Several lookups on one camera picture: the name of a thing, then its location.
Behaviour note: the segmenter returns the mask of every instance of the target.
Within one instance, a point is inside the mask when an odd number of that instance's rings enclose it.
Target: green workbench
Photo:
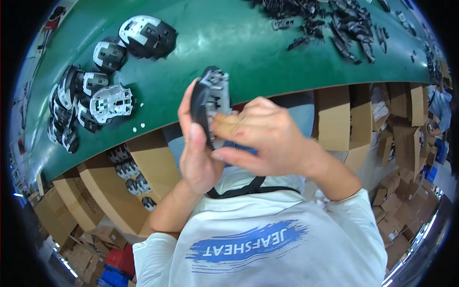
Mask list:
[[[40,170],[46,180],[51,180],[91,156],[177,121],[176,111],[185,88],[211,65],[230,74],[229,91],[234,104],[257,96],[332,85],[429,82],[423,49],[425,33],[413,14],[399,0],[389,1],[391,13],[384,12],[376,0],[371,4],[360,2],[371,13],[373,25],[386,27],[390,35],[387,54],[375,37],[374,64],[368,63],[357,42],[351,52],[363,63],[354,65],[343,58],[331,41],[328,26],[323,26],[325,42],[287,51],[302,32],[295,28],[274,31],[261,7],[251,9],[250,3],[243,0],[79,0],[53,35],[32,84],[25,130],[26,180],[35,182]],[[403,11],[415,24],[421,40],[402,27],[395,11]],[[67,153],[62,146],[51,143],[46,134],[52,86],[69,64],[80,64],[89,71],[94,66],[96,43],[107,36],[117,36],[124,21],[141,14],[158,17],[178,31],[175,50],[157,61],[128,56],[111,83],[121,82],[132,89],[136,98],[133,114],[96,134],[78,127],[78,151]],[[296,18],[294,26],[300,23]],[[410,57],[413,50],[417,53],[414,63]]]

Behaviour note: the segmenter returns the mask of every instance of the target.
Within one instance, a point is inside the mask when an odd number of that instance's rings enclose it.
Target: worker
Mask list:
[[[443,85],[430,85],[427,87],[429,97],[429,112],[435,117],[429,135],[441,135],[451,124],[451,111],[455,109],[450,93],[446,92]]]
[[[211,123],[257,153],[211,151],[190,116],[195,83],[178,110],[183,178],[133,245],[137,287],[381,286],[387,253],[359,178],[262,97]],[[305,178],[331,200],[325,208],[302,196]]]

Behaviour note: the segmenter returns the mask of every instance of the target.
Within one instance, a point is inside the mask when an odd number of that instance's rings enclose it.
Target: black strap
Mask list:
[[[429,101],[428,107],[430,107],[430,105],[432,104],[434,98],[435,98],[435,92],[433,93],[432,98]]]
[[[240,189],[233,189],[233,190],[225,191],[225,193],[223,195],[219,195],[217,193],[217,191],[215,190],[215,188],[212,188],[207,193],[207,195],[210,198],[222,199],[222,198],[237,197],[237,196],[246,195],[246,194],[266,193],[266,192],[272,192],[272,191],[278,191],[278,190],[293,190],[293,191],[296,191],[296,192],[300,193],[296,189],[291,188],[291,187],[287,187],[287,186],[265,186],[265,187],[261,187],[261,184],[264,182],[265,178],[266,178],[265,176],[257,176],[248,185],[246,185],[246,186],[244,186],[244,187],[242,187]]]

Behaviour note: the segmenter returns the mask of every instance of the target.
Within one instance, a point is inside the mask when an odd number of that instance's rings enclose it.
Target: fingernail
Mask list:
[[[216,160],[222,160],[223,161],[223,157],[217,152],[217,151],[213,151],[210,156],[213,158],[213,159],[216,159]]]
[[[198,123],[191,123],[190,138],[192,140],[196,138],[197,130],[198,130]]]

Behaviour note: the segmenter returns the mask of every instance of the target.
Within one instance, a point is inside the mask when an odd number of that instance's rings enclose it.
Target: wrist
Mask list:
[[[191,188],[191,186],[183,178],[176,184],[174,191],[177,195],[190,200],[200,200],[204,195],[202,192],[193,190],[193,188]]]
[[[327,174],[330,154],[315,140],[304,138],[300,175],[311,180]]]

